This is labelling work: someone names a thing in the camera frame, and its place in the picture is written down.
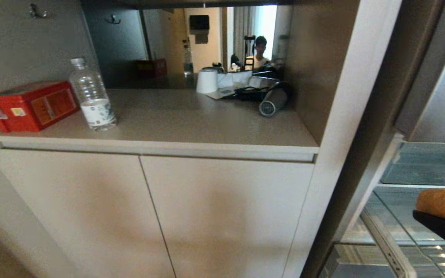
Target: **red box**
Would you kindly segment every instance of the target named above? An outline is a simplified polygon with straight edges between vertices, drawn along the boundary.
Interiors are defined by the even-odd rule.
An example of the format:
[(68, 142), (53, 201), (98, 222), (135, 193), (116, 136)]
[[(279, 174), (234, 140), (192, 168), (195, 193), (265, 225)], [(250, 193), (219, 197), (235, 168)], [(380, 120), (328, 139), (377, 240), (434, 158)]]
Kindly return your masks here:
[(67, 81), (20, 86), (0, 93), (0, 131), (37, 132), (79, 109)]
[(158, 60), (137, 60), (136, 65), (141, 77), (153, 78), (168, 74), (166, 59)]

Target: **man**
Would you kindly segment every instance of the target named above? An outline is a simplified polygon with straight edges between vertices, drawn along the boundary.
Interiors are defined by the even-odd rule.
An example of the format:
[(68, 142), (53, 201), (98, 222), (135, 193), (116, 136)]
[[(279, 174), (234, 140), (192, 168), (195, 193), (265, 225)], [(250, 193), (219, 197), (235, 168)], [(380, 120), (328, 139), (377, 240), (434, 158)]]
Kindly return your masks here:
[[(263, 36), (259, 36), (255, 39), (255, 56), (249, 56), (247, 58), (253, 58), (254, 60), (254, 71), (260, 70), (262, 67), (264, 67), (266, 64), (270, 64), (270, 60), (265, 58), (263, 56), (263, 53), (265, 51), (265, 47), (267, 45), (267, 39)], [(251, 66), (246, 66), (246, 70), (251, 70)]]

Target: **water bottle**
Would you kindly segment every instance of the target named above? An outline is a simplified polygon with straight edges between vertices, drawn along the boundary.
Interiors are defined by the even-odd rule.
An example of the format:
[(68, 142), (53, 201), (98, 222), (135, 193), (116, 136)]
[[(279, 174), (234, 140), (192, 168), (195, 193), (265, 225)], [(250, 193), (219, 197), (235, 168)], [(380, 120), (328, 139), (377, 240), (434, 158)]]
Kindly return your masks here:
[(191, 58), (191, 49), (190, 49), (190, 41), (183, 40), (183, 55), (184, 55), (184, 61), (183, 61), (183, 69), (185, 75), (192, 75), (193, 74), (193, 62)]
[(117, 120), (99, 72), (89, 69), (85, 58), (73, 58), (71, 63), (75, 70), (70, 75), (70, 83), (88, 126), (94, 131), (115, 127)]

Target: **wall hook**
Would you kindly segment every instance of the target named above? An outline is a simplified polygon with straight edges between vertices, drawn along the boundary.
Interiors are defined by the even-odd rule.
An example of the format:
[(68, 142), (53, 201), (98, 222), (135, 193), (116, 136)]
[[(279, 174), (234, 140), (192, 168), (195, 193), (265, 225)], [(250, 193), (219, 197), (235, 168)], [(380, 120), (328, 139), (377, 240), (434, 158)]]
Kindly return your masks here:
[(43, 14), (38, 14), (37, 13), (37, 5), (35, 4), (30, 4), (29, 6), (29, 12), (30, 12), (30, 17), (31, 18), (46, 18), (48, 16), (48, 11), (44, 11)]
[(111, 14), (111, 21), (106, 19), (106, 22), (107, 23), (111, 23), (111, 24), (119, 24), (119, 23), (121, 23), (121, 19), (119, 21), (116, 21), (116, 15)]

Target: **white cabinet door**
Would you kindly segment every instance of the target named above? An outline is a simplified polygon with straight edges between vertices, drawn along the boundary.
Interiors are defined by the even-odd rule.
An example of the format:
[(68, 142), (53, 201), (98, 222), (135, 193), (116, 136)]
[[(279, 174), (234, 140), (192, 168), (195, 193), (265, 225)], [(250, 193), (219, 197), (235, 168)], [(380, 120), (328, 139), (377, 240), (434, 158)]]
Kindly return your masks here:
[(7, 178), (85, 276), (174, 277), (138, 156), (1, 153)]
[(141, 162), (178, 278), (282, 276), (313, 164)]

